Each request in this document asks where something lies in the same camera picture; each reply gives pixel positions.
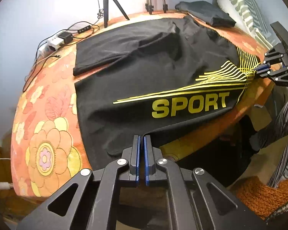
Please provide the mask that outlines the black sport pants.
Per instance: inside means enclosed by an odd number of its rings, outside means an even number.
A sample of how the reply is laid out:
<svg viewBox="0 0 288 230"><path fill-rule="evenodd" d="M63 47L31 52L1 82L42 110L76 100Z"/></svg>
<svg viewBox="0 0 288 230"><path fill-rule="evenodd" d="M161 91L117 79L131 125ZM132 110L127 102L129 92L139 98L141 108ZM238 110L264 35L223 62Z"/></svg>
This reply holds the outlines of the black sport pants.
<svg viewBox="0 0 288 230"><path fill-rule="evenodd" d="M135 135L162 146L231 110L258 56L192 17L120 26L76 47L77 117L89 163L104 168Z"/></svg>

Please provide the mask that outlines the striped grey fabric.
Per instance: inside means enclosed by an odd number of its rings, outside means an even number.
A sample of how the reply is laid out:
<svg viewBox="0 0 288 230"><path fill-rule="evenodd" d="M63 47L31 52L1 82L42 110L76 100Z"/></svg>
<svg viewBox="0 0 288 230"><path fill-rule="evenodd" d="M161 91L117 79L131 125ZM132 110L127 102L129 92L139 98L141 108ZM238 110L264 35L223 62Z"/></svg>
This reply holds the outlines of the striped grey fabric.
<svg viewBox="0 0 288 230"><path fill-rule="evenodd" d="M288 101L274 121L270 122L250 138L250 144L253 150L258 152L287 135ZM288 179L288 143L267 185L276 188L285 179Z"/></svg>

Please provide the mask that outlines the green striped white pillow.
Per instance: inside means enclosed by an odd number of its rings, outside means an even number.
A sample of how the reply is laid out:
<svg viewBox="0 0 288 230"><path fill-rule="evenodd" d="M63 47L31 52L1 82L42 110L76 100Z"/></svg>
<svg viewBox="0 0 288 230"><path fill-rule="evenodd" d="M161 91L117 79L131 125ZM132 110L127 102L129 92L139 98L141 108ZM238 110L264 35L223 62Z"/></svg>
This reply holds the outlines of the green striped white pillow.
<svg viewBox="0 0 288 230"><path fill-rule="evenodd" d="M255 0L217 0L217 5L236 22L237 28L249 34L262 46L271 49L280 43Z"/></svg>

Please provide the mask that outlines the folded dark grey garment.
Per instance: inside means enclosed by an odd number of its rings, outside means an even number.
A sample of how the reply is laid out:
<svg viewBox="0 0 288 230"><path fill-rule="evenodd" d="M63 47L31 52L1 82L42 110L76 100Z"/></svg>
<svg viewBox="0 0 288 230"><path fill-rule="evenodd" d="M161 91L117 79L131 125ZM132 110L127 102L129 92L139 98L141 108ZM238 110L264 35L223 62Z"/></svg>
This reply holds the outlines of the folded dark grey garment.
<svg viewBox="0 0 288 230"><path fill-rule="evenodd" d="M229 14L206 1L179 2L175 9L187 12L212 27L233 28L236 24Z"/></svg>

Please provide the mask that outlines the orange floral bed sheet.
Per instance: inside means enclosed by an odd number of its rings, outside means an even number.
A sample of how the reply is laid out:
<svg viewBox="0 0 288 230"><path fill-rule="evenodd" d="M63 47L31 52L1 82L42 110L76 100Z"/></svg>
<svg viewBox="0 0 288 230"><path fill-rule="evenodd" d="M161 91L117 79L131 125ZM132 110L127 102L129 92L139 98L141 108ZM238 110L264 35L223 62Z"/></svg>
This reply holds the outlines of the orange floral bed sheet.
<svg viewBox="0 0 288 230"><path fill-rule="evenodd" d="M88 158L77 119L73 76L77 42L38 61L35 78L20 96L11 138L11 172L15 192L36 200L50 196L82 168ZM228 113L161 147L180 160L208 144L239 121L253 105L263 105L270 80L256 80Z"/></svg>

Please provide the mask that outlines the black power adapter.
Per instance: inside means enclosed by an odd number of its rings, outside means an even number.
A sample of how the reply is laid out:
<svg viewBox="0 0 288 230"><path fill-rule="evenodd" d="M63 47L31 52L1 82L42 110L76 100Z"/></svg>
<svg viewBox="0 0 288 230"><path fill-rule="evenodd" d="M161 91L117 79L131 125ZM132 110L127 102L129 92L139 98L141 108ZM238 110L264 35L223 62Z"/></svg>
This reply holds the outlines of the black power adapter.
<svg viewBox="0 0 288 230"><path fill-rule="evenodd" d="M69 44L73 40L73 35L70 32L62 32L58 35L58 38L63 40L63 44Z"/></svg>

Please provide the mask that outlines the white power strip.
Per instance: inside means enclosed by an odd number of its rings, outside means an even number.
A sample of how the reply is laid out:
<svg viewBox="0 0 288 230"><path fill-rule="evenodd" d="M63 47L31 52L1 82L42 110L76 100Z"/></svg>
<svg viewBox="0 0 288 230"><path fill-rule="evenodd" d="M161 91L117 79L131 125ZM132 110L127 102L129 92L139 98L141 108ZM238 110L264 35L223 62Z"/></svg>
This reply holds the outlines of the white power strip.
<svg viewBox="0 0 288 230"><path fill-rule="evenodd" d="M55 50L63 47L65 45L65 40L61 38L59 35L64 32L66 32L66 30L60 30L56 32L53 36L49 37L47 39L47 45L49 47L54 48Z"/></svg>

